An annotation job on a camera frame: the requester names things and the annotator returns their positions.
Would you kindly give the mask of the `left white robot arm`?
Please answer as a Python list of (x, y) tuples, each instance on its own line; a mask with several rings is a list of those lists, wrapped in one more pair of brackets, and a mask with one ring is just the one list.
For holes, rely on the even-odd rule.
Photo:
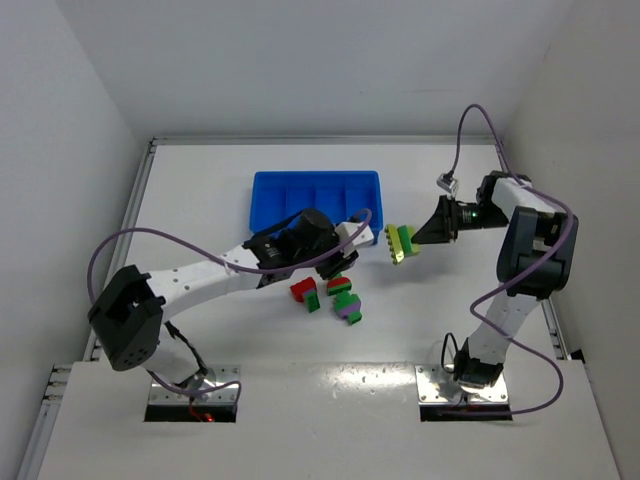
[(88, 320), (115, 371), (141, 367), (170, 387), (188, 384), (207, 367), (172, 324), (182, 312), (237, 291), (257, 290), (312, 268), (324, 280), (349, 269), (372, 245), (371, 213), (333, 223), (315, 208), (301, 210), (244, 243), (202, 261), (163, 271), (119, 269), (92, 302)]

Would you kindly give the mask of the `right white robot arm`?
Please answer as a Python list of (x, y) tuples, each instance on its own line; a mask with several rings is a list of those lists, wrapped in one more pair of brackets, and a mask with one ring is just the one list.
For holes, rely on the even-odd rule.
[(414, 244), (449, 243), (463, 231), (506, 229), (496, 265), (499, 286), (470, 307), (475, 312), (491, 302), (481, 325), (455, 354), (455, 381), (479, 388), (495, 384), (524, 320), (567, 284), (578, 226), (567, 205), (535, 190), (526, 176), (491, 172), (474, 203), (439, 197), (434, 214), (412, 236)]

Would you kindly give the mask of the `dark green lego brick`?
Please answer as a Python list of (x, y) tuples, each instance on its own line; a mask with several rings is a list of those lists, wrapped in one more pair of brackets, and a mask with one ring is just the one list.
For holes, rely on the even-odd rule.
[(402, 248), (405, 257), (416, 256), (420, 253), (420, 246), (413, 242), (412, 238), (415, 234), (415, 229), (411, 225), (404, 225), (402, 231), (399, 232)]

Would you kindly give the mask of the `long lime lego brick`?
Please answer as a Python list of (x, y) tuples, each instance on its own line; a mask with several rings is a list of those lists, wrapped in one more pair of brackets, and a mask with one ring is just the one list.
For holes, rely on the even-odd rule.
[(399, 265), (408, 256), (410, 251), (408, 228), (406, 225), (396, 226), (387, 224), (384, 231), (392, 263)]

